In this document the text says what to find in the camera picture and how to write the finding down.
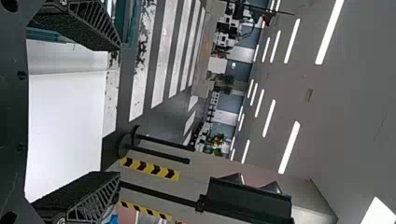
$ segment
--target ceiling light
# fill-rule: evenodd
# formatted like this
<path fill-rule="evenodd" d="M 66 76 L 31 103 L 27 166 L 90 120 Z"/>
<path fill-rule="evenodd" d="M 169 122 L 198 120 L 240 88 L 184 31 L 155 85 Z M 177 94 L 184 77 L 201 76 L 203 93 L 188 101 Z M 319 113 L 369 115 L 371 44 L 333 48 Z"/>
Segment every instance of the ceiling light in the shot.
<path fill-rule="evenodd" d="M 244 107 L 243 106 L 241 106 L 241 110 L 239 111 L 238 122 L 241 121 L 242 111 L 244 111 Z"/>
<path fill-rule="evenodd" d="M 271 7 L 270 7 L 271 10 L 274 9 L 274 5 L 275 5 L 275 0 L 272 0 Z"/>
<path fill-rule="evenodd" d="M 272 119 L 272 115 L 274 114 L 275 105 L 276 105 L 276 100 L 273 100 L 272 103 L 271 103 L 270 111 L 268 112 L 267 121 L 265 121 L 264 131 L 262 132 L 262 137 L 263 138 L 265 136 L 267 136 L 268 128 L 270 126 L 271 119 Z"/>
<path fill-rule="evenodd" d="M 241 122 L 239 122 L 238 132 L 241 132 L 241 130 L 242 130 L 242 125 L 244 124 L 244 119 L 245 119 L 245 113 L 242 114 Z"/>
<path fill-rule="evenodd" d="M 245 185 L 245 178 L 243 175 L 241 175 L 241 180 L 242 180 L 242 184 Z"/>
<path fill-rule="evenodd" d="M 344 1 L 345 0 L 335 1 L 334 9 L 332 10 L 332 15 L 330 16 L 330 21 L 329 24 L 327 25 L 326 33 L 323 36 L 323 40 L 320 45 L 317 60 L 315 61 L 315 64 L 317 65 L 323 64 L 324 57 L 326 56 L 327 49 L 329 48 L 330 41 L 332 40 L 332 34 L 334 33 L 335 25 L 338 22 L 341 9 L 343 8 Z"/>
<path fill-rule="evenodd" d="M 256 85 L 254 85 L 254 91 L 253 91 L 253 95 L 251 96 L 250 106 L 253 106 L 254 98 L 256 98 L 258 85 L 259 85 L 258 83 L 256 83 Z"/>
<path fill-rule="evenodd" d="M 375 197 L 361 224 L 393 224 L 395 222 L 396 215 L 384 203 Z"/>
<path fill-rule="evenodd" d="M 265 90 L 262 89 L 262 93 L 260 93 L 259 103 L 257 104 L 256 114 L 254 114 L 254 118 L 257 118 L 260 113 L 260 108 L 262 107 L 262 98 L 264 97 Z"/>
<path fill-rule="evenodd" d="M 280 0 L 277 0 L 275 11 L 279 11 L 279 7 L 280 7 Z"/>
<path fill-rule="evenodd" d="M 259 45 L 257 45 L 256 46 L 256 51 L 254 52 L 254 58 L 253 58 L 253 62 L 255 63 L 256 62 L 256 59 L 257 59 L 257 53 L 259 52 Z"/>
<path fill-rule="evenodd" d="M 250 147 L 250 140 L 247 140 L 247 144 L 245 146 L 245 151 L 244 151 L 244 156 L 242 157 L 241 163 L 244 164 L 245 163 L 245 159 L 247 158 L 247 154 L 248 154 L 248 148 Z"/>
<path fill-rule="evenodd" d="M 273 48 L 273 53 L 272 53 L 271 59 L 270 59 L 270 63 L 272 63 L 274 61 L 275 54 L 276 54 L 276 49 L 277 49 L 277 44 L 279 43 L 279 38 L 280 38 L 280 34 L 281 33 L 282 32 L 280 30 L 277 32 L 276 40 L 275 40 L 275 44 L 274 44 L 274 48 Z"/>
<path fill-rule="evenodd" d="M 235 148 L 233 149 L 233 152 L 231 153 L 231 161 L 233 161 L 233 155 L 235 155 Z"/>
<path fill-rule="evenodd" d="M 267 57 L 268 48 L 270 46 L 271 37 L 268 37 L 267 44 L 265 45 L 264 54 L 262 55 L 262 63 L 265 62 L 265 58 Z"/>
<path fill-rule="evenodd" d="M 291 38 L 290 38 L 290 42 L 289 42 L 288 51 L 286 52 L 285 63 L 289 62 L 291 50 L 293 49 L 294 41 L 295 41 L 296 36 L 297 36 L 297 31 L 298 31 L 298 28 L 300 27 L 300 21 L 301 20 L 298 19 L 296 21 L 296 23 L 294 24 L 294 29 L 293 29 L 293 33 L 291 33 Z"/>
<path fill-rule="evenodd" d="M 291 130 L 289 142 L 286 145 L 285 154 L 283 154 L 282 162 L 280 163 L 279 170 L 277 171 L 280 175 L 285 174 L 286 166 L 288 166 L 291 152 L 293 151 L 294 143 L 296 142 L 298 132 L 300 131 L 301 124 L 298 121 L 294 122 L 293 129 Z"/>
<path fill-rule="evenodd" d="M 248 88 L 248 92 L 247 92 L 247 98 L 250 98 L 251 88 L 253 88 L 253 83 L 254 83 L 254 79 L 251 79 L 250 87 Z"/>
<path fill-rule="evenodd" d="M 235 137 L 233 137 L 233 141 L 231 142 L 230 150 L 233 150 L 233 143 L 235 143 Z"/>

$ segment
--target yellow and black striped barrier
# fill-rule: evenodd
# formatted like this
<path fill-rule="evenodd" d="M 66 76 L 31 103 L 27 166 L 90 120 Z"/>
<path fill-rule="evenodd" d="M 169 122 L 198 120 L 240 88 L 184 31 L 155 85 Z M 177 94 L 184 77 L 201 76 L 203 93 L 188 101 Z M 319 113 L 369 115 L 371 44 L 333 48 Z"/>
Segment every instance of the yellow and black striped barrier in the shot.
<path fill-rule="evenodd" d="M 178 181 L 180 177 L 179 171 L 127 157 L 120 160 L 120 165 L 148 175 L 155 175 L 173 181 Z"/>
<path fill-rule="evenodd" d="M 123 201 L 120 202 L 120 205 L 122 207 L 129 208 L 129 209 L 134 209 L 134 210 L 136 210 L 138 212 L 142 212 L 142 213 L 150 215 L 150 216 L 160 217 L 160 218 L 165 219 L 167 221 L 172 221 L 172 216 L 171 215 L 166 214 L 166 213 L 162 213 L 162 212 L 159 212 L 159 211 L 156 211 L 156 210 L 152 210 L 152 209 L 149 209 L 149 208 L 144 207 L 144 206 L 140 206 L 140 205 L 137 205 L 137 204 L 134 204 L 134 203 L 127 203 L 127 202 L 123 202 Z"/>

